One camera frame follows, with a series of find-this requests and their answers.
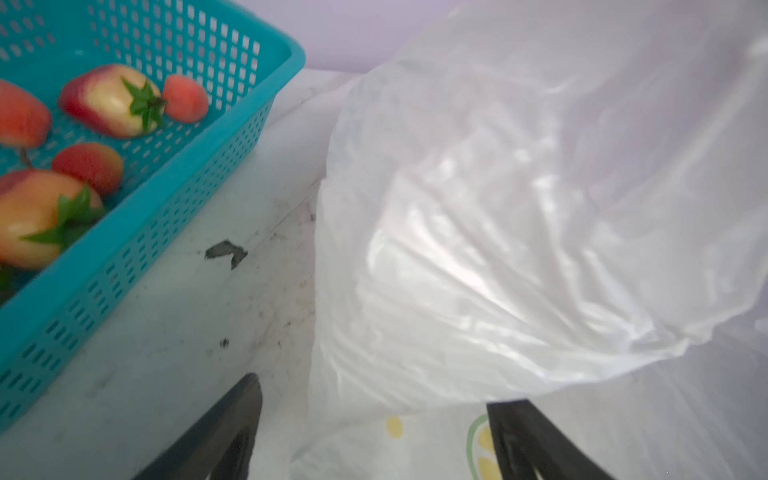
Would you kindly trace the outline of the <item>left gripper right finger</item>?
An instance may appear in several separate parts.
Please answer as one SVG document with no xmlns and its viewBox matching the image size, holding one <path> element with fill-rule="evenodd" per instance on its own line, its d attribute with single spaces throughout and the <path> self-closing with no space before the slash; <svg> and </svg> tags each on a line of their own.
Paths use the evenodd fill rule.
<svg viewBox="0 0 768 480">
<path fill-rule="evenodd" d="M 611 480 L 528 400 L 487 405 L 504 479 Z"/>
</svg>

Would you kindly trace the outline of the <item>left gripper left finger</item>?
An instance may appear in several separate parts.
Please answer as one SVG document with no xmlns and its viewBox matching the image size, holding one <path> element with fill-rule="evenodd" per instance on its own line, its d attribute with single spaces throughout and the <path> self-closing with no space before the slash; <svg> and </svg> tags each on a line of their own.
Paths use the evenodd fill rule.
<svg viewBox="0 0 768 480">
<path fill-rule="evenodd" d="M 262 405 L 249 373 L 135 479 L 246 479 Z"/>
</svg>

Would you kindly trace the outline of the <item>white plastic bag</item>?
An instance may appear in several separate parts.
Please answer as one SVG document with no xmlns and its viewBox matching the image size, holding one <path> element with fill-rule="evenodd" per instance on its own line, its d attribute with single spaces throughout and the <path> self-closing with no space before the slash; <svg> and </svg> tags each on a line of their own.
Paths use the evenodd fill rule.
<svg viewBox="0 0 768 480">
<path fill-rule="evenodd" d="M 767 5 L 468 1 L 350 92 L 293 479 L 767 475 Z"/>
</svg>

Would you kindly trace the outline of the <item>large fake strawberry front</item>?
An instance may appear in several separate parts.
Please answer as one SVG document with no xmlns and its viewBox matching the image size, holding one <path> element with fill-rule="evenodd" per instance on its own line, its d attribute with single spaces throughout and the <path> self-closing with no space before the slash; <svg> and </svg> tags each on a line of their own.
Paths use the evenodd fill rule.
<svg viewBox="0 0 768 480">
<path fill-rule="evenodd" d="M 39 169 L 1 177 L 1 263 L 42 270 L 107 209 L 100 195 L 70 176 Z"/>
</svg>

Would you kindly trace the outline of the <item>large fake strawberry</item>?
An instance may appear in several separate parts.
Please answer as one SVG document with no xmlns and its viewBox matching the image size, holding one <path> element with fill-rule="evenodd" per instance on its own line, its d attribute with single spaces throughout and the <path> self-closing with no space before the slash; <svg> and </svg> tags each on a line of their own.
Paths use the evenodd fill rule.
<svg viewBox="0 0 768 480">
<path fill-rule="evenodd" d="M 122 64 L 100 66 L 71 80 L 58 98 L 64 113 L 116 139 L 142 137 L 163 128 L 165 106 L 152 80 Z"/>
<path fill-rule="evenodd" d="M 100 195 L 70 176 L 39 169 L 1 177 L 1 263 L 42 270 L 107 209 Z"/>
<path fill-rule="evenodd" d="M 39 148 L 53 124 L 49 109 L 34 95 L 6 80 L 1 81 L 1 145 Z"/>
</svg>

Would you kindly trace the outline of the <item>small red fruit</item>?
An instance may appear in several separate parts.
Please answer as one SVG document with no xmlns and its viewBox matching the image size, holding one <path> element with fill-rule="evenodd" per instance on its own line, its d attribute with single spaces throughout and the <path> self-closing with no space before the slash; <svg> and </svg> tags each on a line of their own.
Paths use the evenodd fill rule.
<svg viewBox="0 0 768 480">
<path fill-rule="evenodd" d="M 177 122 L 197 123 L 208 114 L 207 92 L 191 78 L 170 75 L 164 83 L 162 97 L 166 101 L 165 113 Z"/>
<path fill-rule="evenodd" d="M 124 176 L 124 161 L 113 148 L 96 142 L 80 143 L 61 150 L 51 169 L 87 183 L 101 196 L 119 191 Z"/>
</svg>

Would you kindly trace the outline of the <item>large fake strawberry back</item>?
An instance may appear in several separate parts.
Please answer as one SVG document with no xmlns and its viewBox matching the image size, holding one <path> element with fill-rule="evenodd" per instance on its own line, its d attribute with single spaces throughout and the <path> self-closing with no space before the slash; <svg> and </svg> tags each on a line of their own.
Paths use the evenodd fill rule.
<svg viewBox="0 0 768 480">
<path fill-rule="evenodd" d="M 100 66 L 71 80 L 58 98 L 64 113 L 116 139 L 142 137 L 163 128 L 165 106 L 152 80 L 122 64 Z"/>
</svg>

